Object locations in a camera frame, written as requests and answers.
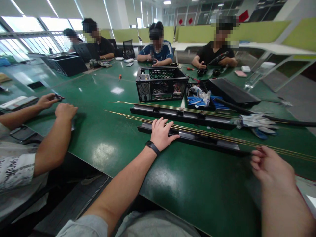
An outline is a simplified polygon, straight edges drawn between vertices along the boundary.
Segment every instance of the green partition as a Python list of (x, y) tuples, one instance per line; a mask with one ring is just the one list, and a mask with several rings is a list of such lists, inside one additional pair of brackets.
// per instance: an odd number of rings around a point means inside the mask
[(164, 39), (169, 41), (172, 44), (173, 38), (174, 38), (174, 27), (173, 26), (164, 27)]
[(215, 26), (197, 25), (179, 27), (179, 43), (208, 43), (213, 40)]
[(282, 44), (316, 51), (316, 18), (302, 19)]
[(100, 35), (106, 39), (111, 39), (110, 30), (108, 29), (100, 30)]
[(174, 41), (177, 42), (178, 38), (179, 38), (179, 30), (180, 30), (180, 26), (177, 26), (176, 30), (175, 30), (175, 39)]
[(291, 21), (262, 21), (242, 23), (236, 27), (228, 41), (246, 40), (256, 43), (272, 43), (288, 27)]
[(142, 28), (138, 29), (138, 35), (142, 39), (143, 43), (149, 43), (149, 29), (148, 28)]
[(113, 30), (113, 34), (116, 42), (124, 42), (133, 40), (133, 42), (139, 42), (138, 31), (136, 28), (125, 30)]

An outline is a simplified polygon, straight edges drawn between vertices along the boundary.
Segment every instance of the watch strap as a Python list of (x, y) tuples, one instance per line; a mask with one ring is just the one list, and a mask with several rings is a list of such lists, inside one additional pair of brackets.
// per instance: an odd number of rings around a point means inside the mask
[(147, 141), (146, 142), (146, 146), (150, 147), (151, 149), (153, 149), (153, 151), (157, 154), (157, 156), (160, 155), (160, 151), (158, 150), (158, 148), (155, 146), (155, 144), (152, 141)]

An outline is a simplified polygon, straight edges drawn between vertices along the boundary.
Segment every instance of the gray sleeve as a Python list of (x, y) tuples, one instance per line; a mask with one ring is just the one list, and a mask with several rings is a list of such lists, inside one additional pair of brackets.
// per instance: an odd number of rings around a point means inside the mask
[(99, 216), (87, 215), (69, 220), (56, 237), (106, 237), (108, 224)]

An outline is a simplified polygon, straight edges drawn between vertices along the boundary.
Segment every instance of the black box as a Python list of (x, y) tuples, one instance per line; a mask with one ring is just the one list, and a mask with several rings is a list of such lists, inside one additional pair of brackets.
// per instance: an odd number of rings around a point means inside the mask
[(261, 100), (248, 91), (238, 87), (226, 78), (213, 78), (204, 81), (208, 90), (215, 96), (223, 97), (223, 100), (239, 107), (252, 107)]
[(188, 81), (177, 66), (140, 67), (136, 77), (139, 101), (182, 100)]
[(73, 55), (64, 55), (47, 59), (53, 69), (65, 76), (74, 76), (88, 70), (82, 58)]

